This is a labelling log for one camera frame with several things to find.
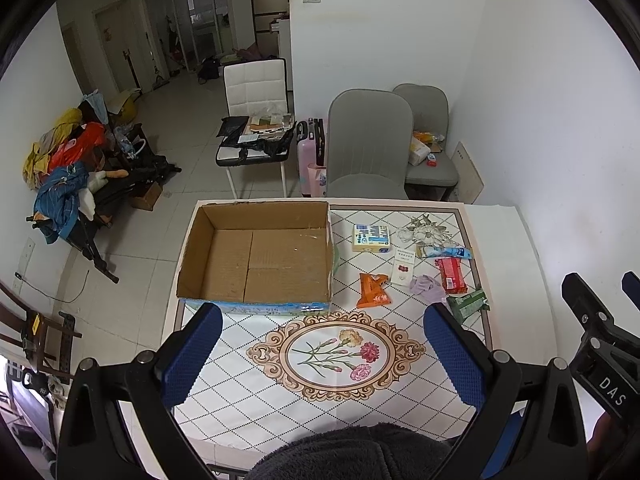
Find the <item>black backpack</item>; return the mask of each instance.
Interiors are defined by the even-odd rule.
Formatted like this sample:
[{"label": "black backpack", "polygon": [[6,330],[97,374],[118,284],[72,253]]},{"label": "black backpack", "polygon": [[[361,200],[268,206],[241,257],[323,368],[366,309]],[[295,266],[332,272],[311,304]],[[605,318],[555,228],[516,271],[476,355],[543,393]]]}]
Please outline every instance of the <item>black backpack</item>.
[{"label": "black backpack", "polygon": [[198,83],[204,85],[209,79],[220,77],[220,60],[214,56],[209,56],[202,62],[202,68],[198,72]]}]

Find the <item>blue jacket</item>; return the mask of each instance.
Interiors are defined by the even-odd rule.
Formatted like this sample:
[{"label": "blue jacket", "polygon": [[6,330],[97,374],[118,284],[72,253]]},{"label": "blue jacket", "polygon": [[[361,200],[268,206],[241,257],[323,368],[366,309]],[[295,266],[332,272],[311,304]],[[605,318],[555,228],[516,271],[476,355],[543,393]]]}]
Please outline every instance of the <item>blue jacket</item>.
[{"label": "blue jacket", "polygon": [[71,166],[56,168],[38,190],[33,212],[40,212],[51,218],[53,230],[57,233],[47,237],[52,244],[58,236],[67,238],[78,219],[78,191],[86,187],[89,177],[80,161]]}]

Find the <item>doorway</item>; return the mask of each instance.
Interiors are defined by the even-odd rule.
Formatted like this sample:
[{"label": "doorway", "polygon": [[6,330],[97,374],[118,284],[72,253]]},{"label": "doorway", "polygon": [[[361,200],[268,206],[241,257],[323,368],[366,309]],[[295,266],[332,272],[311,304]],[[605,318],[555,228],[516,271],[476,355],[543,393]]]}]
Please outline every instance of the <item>doorway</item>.
[{"label": "doorway", "polygon": [[95,13],[100,41],[120,92],[140,88],[134,60],[140,59],[129,0]]},{"label": "doorway", "polygon": [[145,0],[156,49],[172,69],[196,70],[233,52],[228,0]]},{"label": "doorway", "polygon": [[71,69],[76,75],[76,81],[78,86],[85,95],[94,91],[94,86],[89,81],[89,76],[86,74],[84,68],[84,62],[82,62],[82,54],[80,53],[80,47],[78,46],[78,35],[76,33],[75,24],[71,23],[62,29],[62,41],[65,43],[66,54],[69,57],[71,63]]},{"label": "doorway", "polygon": [[254,8],[255,41],[263,56],[280,55],[278,35],[271,31],[271,22],[289,12],[289,0],[251,0]]}]

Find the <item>red snack package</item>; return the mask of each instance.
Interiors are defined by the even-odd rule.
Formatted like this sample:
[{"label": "red snack package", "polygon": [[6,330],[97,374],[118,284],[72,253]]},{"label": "red snack package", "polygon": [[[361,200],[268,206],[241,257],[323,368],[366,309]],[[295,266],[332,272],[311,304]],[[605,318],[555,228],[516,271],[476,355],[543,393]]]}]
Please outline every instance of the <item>red snack package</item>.
[{"label": "red snack package", "polygon": [[388,282],[389,277],[384,274],[360,274],[360,291],[362,297],[356,304],[357,308],[370,306],[382,306],[391,303],[391,299],[382,290],[382,285]]},{"label": "red snack package", "polygon": [[445,292],[447,294],[466,294],[467,288],[460,269],[460,260],[457,258],[438,258],[435,263],[440,269]]}]

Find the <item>blue gripper pad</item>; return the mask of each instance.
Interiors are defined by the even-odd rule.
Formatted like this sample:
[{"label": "blue gripper pad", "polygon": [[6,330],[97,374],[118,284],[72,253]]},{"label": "blue gripper pad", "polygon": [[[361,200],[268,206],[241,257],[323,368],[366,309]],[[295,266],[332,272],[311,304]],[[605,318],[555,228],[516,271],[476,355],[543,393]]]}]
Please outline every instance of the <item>blue gripper pad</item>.
[{"label": "blue gripper pad", "polygon": [[424,311],[424,335],[433,347],[460,399],[480,410],[484,404],[482,370],[434,306]]},{"label": "blue gripper pad", "polygon": [[204,303],[187,325],[174,332],[158,350],[169,357],[166,364],[158,359],[162,403],[172,408],[183,403],[200,370],[222,333],[222,313],[217,305]]}]

